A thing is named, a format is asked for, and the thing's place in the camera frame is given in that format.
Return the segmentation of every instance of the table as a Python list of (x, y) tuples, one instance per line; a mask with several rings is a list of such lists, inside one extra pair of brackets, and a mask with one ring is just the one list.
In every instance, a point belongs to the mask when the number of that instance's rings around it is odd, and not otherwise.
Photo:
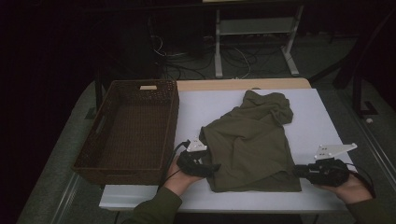
[[(194, 137), (201, 126), (240, 105), (245, 91), (251, 88), (260, 88), (255, 90), (259, 94), (282, 92), (290, 99), (294, 117), (292, 123), (284, 127), (296, 164), (315, 162), (319, 145), (342, 144), (318, 92), (310, 89), (304, 78), (179, 81), (177, 85), (180, 105), (175, 145)], [(351, 163), (347, 154), (337, 159)], [(288, 214), (346, 211), (344, 204), (332, 193), (313, 187), (305, 179), (301, 184), (302, 192), (215, 193), (203, 179), (182, 195), (183, 204), (179, 211)], [(99, 206), (114, 211), (131, 210), (151, 199), (156, 188), (107, 185)]]

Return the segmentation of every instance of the person's left hand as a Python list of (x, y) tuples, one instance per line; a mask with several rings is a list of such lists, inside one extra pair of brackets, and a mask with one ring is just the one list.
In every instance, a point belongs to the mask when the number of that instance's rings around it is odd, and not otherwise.
[(180, 196), (194, 182), (203, 179), (200, 176), (186, 175), (177, 166), (178, 156), (174, 158), (168, 170), (168, 179), (163, 184), (164, 187), (172, 190), (176, 195)]

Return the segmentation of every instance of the basket handle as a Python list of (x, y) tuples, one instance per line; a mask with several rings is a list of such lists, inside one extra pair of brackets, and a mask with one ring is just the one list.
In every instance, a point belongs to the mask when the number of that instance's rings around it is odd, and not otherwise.
[(156, 85), (142, 85), (139, 89), (141, 91), (156, 91), (158, 87)]

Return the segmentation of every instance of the black controller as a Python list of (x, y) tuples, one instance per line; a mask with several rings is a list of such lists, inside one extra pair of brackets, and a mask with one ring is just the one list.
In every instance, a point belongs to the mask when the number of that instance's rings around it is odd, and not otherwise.
[(204, 165), (199, 160), (207, 153), (204, 151), (189, 152), (184, 150), (180, 153), (177, 160), (177, 165), (180, 170), (186, 175), (194, 175), (200, 177), (212, 176), (219, 168), (220, 164)]
[(293, 174), (306, 178), (314, 185), (338, 187), (347, 182), (350, 172), (345, 163), (330, 158), (307, 165), (295, 165)]

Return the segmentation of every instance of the wooden tabletop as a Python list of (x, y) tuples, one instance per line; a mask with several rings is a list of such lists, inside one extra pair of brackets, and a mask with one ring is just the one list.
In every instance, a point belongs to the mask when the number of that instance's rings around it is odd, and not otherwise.
[(260, 78), (260, 79), (216, 79), (216, 80), (180, 80), (179, 91), (235, 91), (235, 90), (282, 90), (311, 89), (308, 80), (293, 78)]

